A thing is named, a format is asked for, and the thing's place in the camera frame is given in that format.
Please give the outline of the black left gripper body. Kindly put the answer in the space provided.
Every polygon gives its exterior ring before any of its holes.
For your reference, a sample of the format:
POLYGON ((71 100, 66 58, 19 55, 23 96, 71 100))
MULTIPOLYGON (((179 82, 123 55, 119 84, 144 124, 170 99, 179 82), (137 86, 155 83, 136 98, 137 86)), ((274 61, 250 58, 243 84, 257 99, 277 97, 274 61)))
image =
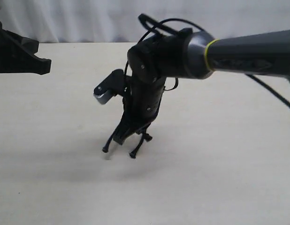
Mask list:
POLYGON ((0 21, 0 73, 39 74, 37 40, 3 29, 0 21))

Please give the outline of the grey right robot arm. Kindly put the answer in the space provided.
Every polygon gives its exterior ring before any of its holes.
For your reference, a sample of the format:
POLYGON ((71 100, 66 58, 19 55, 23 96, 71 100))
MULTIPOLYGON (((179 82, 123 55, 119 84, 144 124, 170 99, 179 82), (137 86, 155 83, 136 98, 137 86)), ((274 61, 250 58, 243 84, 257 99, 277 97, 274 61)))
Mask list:
POLYGON ((127 53, 132 76, 122 118, 113 132, 118 144, 145 134, 156 119, 168 77, 203 80, 215 71, 283 77, 290 82, 290 30, 215 39, 205 31, 152 36, 127 53))

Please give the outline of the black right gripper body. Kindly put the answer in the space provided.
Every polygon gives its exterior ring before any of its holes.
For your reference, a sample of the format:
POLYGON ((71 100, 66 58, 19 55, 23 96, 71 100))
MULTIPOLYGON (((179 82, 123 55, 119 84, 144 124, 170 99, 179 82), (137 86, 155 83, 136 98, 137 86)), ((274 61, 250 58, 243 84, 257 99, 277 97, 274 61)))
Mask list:
POLYGON ((147 129, 157 118, 165 88, 165 77, 145 83, 135 75, 125 76, 125 84, 127 89, 122 128, 124 131, 147 129))

